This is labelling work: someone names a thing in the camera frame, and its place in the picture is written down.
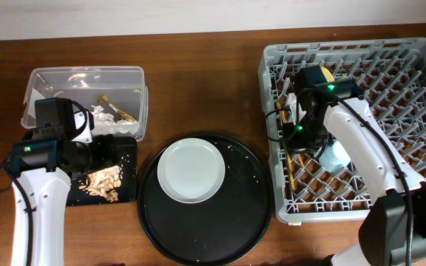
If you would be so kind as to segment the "white tissue small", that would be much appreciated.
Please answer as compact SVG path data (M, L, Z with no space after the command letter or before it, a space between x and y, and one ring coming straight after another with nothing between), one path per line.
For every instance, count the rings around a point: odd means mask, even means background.
M99 134L134 134L139 128L139 122L129 120L105 121L95 125Z

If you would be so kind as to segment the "peanut shells and rice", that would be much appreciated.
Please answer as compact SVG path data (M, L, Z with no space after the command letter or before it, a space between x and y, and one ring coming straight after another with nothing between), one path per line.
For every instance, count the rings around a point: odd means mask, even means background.
M121 167L110 166L88 174L78 188L90 196L103 197L109 203L114 203L119 201L116 189L121 187L121 183Z

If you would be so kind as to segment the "blue cup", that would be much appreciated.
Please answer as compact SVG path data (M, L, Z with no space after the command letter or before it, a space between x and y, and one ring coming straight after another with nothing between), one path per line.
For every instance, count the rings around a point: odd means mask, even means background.
M341 168L347 167L350 162L351 159L348 153L338 140L326 146L324 152L319 157L319 164L332 174L338 172Z

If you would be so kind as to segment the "white tissue large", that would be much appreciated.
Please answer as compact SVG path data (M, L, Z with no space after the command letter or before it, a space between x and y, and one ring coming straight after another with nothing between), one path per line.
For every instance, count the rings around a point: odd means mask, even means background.
M92 116L95 125L115 124L114 115L104 112L102 106L92 106Z

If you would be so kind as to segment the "wooden chopstick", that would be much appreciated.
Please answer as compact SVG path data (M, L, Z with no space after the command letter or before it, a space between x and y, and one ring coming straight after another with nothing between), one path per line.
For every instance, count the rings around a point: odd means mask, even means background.
M299 162L301 169L305 169L305 164L303 163L301 154L297 154L297 159L298 159L298 162ZM294 167L292 165L291 155L288 152L286 152L286 162L287 162L287 166L288 166L289 181L290 181L291 189L292 189L292 192L293 192L295 190L294 175L293 175Z
M277 111L283 125L288 123L288 118L286 117L286 112L290 111L289 105L281 105L279 101L276 102Z

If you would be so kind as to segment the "gold foil wrapper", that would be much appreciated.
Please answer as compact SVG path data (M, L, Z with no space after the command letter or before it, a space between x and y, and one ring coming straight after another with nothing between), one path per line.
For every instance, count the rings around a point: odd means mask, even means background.
M124 120L129 120L132 122L137 122L137 120L131 116L130 114L126 113L125 111L119 109L117 106L115 106L108 98L107 94L100 95L98 97L98 103L102 104L105 103L107 106L109 106L114 112L119 114Z

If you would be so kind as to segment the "yellow bowl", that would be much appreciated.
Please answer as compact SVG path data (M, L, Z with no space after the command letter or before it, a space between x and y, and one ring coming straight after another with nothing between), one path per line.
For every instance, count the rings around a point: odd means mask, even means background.
M332 82L335 81L333 75L331 74L331 72L327 68L321 66L320 70L322 72L324 83L332 83Z

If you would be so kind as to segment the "grey plate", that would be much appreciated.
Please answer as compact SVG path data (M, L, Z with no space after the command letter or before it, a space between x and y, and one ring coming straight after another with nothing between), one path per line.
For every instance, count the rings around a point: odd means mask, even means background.
M176 202L197 204L212 198L225 180L226 164L219 148L187 137L170 144L158 161L158 182Z

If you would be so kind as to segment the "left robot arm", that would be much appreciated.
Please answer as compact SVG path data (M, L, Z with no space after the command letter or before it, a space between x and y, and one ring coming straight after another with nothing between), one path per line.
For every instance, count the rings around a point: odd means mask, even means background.
M13 182L16 219L11 265L62 265L64 215L71 175L117 163L112 135L91 143L62 137L33 138L14 145L4 168Z

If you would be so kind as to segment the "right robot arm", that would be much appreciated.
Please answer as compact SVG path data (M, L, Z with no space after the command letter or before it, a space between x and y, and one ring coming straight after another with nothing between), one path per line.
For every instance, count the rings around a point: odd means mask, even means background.
M426 259L426 178L395 149L354 82L332 82L297 91L296 110L306 112L289 139L334 136L361 175L372 208L358 241L328 256L325 265L411 265Z

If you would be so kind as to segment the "grey dishwasher rack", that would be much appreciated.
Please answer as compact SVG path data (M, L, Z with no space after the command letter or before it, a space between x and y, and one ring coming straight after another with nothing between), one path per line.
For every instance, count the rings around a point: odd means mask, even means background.
M332 174L315 156L288 152L294 167L292 192L282 122L276 102L286 105L294 75L304 67L327 68L336 80L351 78L373 116L404 159L426 178L426 38L275 44L263 50L258 68L260 97L269 137L269 168L275 215L287 225L363 219L371 199L350 165Z

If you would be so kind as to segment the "black rectangular tray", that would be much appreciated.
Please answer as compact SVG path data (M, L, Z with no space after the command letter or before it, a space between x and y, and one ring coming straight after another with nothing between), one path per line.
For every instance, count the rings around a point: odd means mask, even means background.
M115 137L117 146L118 164L121 167L122 183L117 188L119 201L109 203L103 197L90 196L80 190L79 185L85 181L88 174L91 173L74 173L71 174L71 187L67 197L67 207L82 205L106 205L115 203L125 203L136 199L137 194L137 141L132 137Z

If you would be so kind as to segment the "clear plastic bin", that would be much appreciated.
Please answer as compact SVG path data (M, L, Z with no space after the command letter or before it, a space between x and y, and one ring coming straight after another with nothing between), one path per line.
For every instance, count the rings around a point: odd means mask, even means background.
M144 139L148 121L149 93L144 70L139 66L66 66L34 69L30 75L23 104L21 126L36 126L35 101L45 98L68 98L92 111L98 97L107 94L119 109L133 116L140 124L129 136L138 142Z

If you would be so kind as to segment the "round black serving tray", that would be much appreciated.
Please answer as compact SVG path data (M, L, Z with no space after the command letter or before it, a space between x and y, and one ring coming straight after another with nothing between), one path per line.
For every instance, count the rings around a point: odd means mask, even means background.
M262 239L274 212L272 181L254 149L214 132L196 136L218 147L225 180L210 199L184 204L168 197L158 182L160 149L143 170L138 186L138 219L149 241L182 265L227 265Z

